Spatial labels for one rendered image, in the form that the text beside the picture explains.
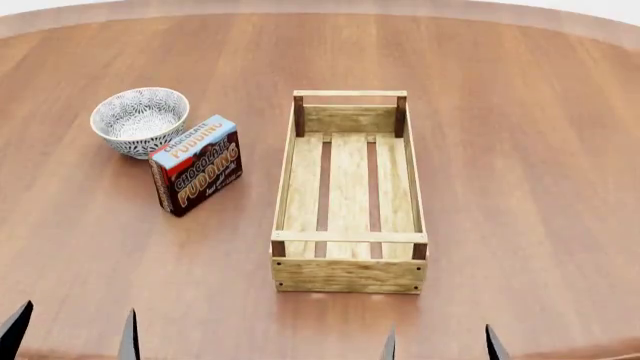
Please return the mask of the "black white patterned bowl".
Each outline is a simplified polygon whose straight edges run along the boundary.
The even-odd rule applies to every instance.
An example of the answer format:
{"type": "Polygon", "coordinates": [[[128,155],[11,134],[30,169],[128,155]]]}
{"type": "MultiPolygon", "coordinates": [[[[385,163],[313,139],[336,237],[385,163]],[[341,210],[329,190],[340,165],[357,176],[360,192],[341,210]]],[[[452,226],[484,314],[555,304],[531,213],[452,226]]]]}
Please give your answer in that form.
{"type": "Polygon", "coordinates": [[[187,98],[173,89],[129,89],[99,104],[90,125],[120,154],[146,160],[185,131],[189,110],[187,98]]]}

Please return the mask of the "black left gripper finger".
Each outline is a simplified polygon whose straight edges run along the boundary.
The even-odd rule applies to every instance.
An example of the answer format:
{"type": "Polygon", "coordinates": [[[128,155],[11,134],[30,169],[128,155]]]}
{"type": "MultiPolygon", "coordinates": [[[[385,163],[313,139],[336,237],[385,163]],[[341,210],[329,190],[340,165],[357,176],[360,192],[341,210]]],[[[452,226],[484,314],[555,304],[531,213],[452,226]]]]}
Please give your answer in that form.
{"type": "Polygon", "coordinates": [[[141,360],[137,315],[131,308],[126,319],[118,350],[118,360],[141,360]]]}
{"type": "Polygon", "coordinates": [[[0,360],[15,360],[33,312],[28,300],[0,325],[0,360]]]}

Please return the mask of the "wooden slatted tray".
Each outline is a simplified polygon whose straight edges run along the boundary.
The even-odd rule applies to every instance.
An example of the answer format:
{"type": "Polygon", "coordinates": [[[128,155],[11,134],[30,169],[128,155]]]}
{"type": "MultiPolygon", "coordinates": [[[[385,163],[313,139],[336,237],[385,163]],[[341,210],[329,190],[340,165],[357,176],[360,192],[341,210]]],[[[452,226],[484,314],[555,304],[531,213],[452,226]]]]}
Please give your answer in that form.
{"type": "Polygon", "coordinates": [[[422,290],[428,236],[407,93],[390,105],[308,104],[375,92],[297,90],[270,254],[281,292],[422,290]]]}

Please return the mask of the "chocolate pudding box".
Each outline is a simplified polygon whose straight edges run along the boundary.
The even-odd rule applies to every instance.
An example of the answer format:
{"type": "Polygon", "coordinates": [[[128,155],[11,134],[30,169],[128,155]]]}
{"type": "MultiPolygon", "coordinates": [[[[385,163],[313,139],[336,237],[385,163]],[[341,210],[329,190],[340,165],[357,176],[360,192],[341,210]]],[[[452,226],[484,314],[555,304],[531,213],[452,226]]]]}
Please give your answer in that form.
{"type": "Polygon", "coordinates": [[[243,174],[236,124],[215,115],[149,155],[162,209],[180,218],[243,174]]]}

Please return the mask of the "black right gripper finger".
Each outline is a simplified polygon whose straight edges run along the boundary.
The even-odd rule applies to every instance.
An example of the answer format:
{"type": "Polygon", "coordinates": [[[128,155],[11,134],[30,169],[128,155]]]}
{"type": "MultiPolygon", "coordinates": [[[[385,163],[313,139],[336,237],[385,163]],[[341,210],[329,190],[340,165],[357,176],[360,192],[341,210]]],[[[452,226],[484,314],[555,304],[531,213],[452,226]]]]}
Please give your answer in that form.
{"type": "Polygon", "coordinates": [[[510,355],[489,324],[485,325],[486,349],[489,360],[510,360],[510,355]]]}
{"type": "Polygon", "coordinates": [[[396,331],[395,327],[390,329],[389,334],[385,340],[385,344],[380,355],[380,360],[395,360],[396,351],[396,331]]]}

